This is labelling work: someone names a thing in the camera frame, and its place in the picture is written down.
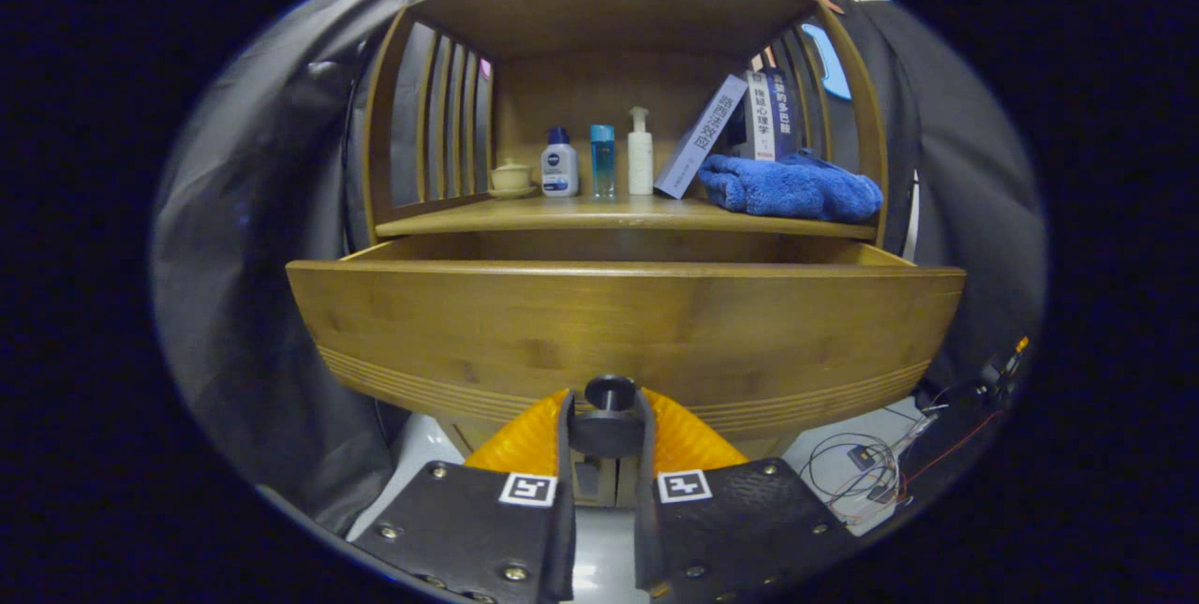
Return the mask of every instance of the blue letter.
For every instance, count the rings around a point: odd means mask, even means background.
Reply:
[[[825,91],[836,97],[842,97],[845,101],[852,101],[849,97],[849,83],[845,80],[845,72],[840,67],[840,61],[837,59],[837,53],[832,49],[832,42],[829,41],[829,34],[824,32],[823,28],[815,28],[813,24],[802,25],[803,31],[812,36],[812,40],[817,44],[817,53],[820,54],[820,62],[825,66],[825,76],[821,79],[825,86]]]

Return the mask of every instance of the wooden cabinet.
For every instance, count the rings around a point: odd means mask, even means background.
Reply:
[[[686,199],[590,199],[588,125],[626,131],[629,105],[646,105],[662,165],[719,79],[747,70],[809,16],[845,70],[862,174],[886,191],[873,87],[818,1],[404,7],[368,104],[364,186],[375,246],[341,261],[288,264],[330,369],[356,391],[438,417],[468,451],[535,400],[605,373],[676,399],[749,457],[909,393],[953,319],[965,274],[879,250],[881,215],[861,225],[751,217],[715,206],[697,186]],[[416,87],[420,203],[396,207],[396,71],[416,23],[438,42]],[[438,46],[450,46],[446,67],[454,58],[493,64],[483,156],[459,147],[474,139],[463,133],[472,119],[459,114],[476,101],[462,79],[477,74],[445,74],[434,92]],[[776,61],[805,62],[802,54]],[[818,97],[825,101],[805,101]],[[481,168],[496,157],[534,165],[552,126],[580,140],[580,198],[480,194]]]

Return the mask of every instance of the saucer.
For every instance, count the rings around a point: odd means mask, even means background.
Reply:
[[[522,187],[518,191],[487,191],[487,194],[493,195],[496,199],[520,199],[523,195],[536,191],[537,186]]]

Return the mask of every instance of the open drawer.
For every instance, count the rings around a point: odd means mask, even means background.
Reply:
[[[333,374],[387,403],[487,434],[611,373],[735,442],[905,395],[965,279],[842,237],[651,229],[418,234],[288,276]]]

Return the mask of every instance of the book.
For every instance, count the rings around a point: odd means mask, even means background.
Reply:
[[[679,139],[670,161],[658,173],[653,181],[656,191],[674,199],[682,198],[687,186],[691,186],[695,174],[699,173],[699,165],[703,164],[704,157],[712,151],[716,139],[724,131],[724,125],[728,125],[729,117],[733,117],[737,101],[745,97],[747,87],[749,84],[737,76],[724,78],[724,84],[721,84],[712,99],[707,101],[707,105],[704,113],[699,114],[695,125],[683,134],[683,138]]]
[[[746,96],[729,119],[729,156],[776,161],[800,147],[796,96],[782,71],[747,71]]]

